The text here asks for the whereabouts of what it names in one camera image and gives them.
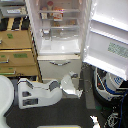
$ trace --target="freezer drawer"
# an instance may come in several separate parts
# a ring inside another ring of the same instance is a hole
[[[35,65],[31,49],[0,50],[0,66]]]
[[[42,79],[54,78],[62,79],[70,71],[77,73],[80,76],[81,60],[39,60],[39,66],[42,74]]]
[[[0,49],[31,48],[27,30],[0,32]]]
[[[33,66],[9,66],[9,67],[1,67],[0,66],[0,75],[4,75],[7,77],[14,76],[35,76],[38,75],[36,65]]]

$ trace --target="gray floor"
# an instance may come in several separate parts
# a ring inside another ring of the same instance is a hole
[[[103,128],[106,120],[101,111],[95,109],[96,102],[90,89],[91,77],[92,70],[85,65],[80,79],[80,88],[84,89],[84,93],[80,99],[62,99],[53,106],[25,110],[15,106],[7,117],[7,124],[11,128],[37,128],[45,125],[79,125],[82,128],[93,128],[90,116],[97,116]]]

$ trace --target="refrigerator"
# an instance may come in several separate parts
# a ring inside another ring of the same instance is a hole
[[[128,80],[127,0],[25,2],[44,83],[70,71],[79,78],[82,62]]]

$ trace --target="electrical cord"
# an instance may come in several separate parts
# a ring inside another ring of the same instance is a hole
[[[106,128],[106,125],[110,128],[114,128],[114,126],[118,123],[118,113],[113,112],[107,119],[104,128]]]
[[[128,93],[128,90],[125,91],[124,96],[123,96],[122,101],[121,101],[121,114],[120,114],[120,122],[119,122],[118,128],[120,128],[120,125],[121,125],[121,120],[122,120],[122,107],[123,107],[124,98],[127,95],[127,93]]]

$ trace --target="open refrigerator door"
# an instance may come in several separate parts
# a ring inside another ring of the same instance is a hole
[[[93,0],[83,61],[128,80],[128,1]]]

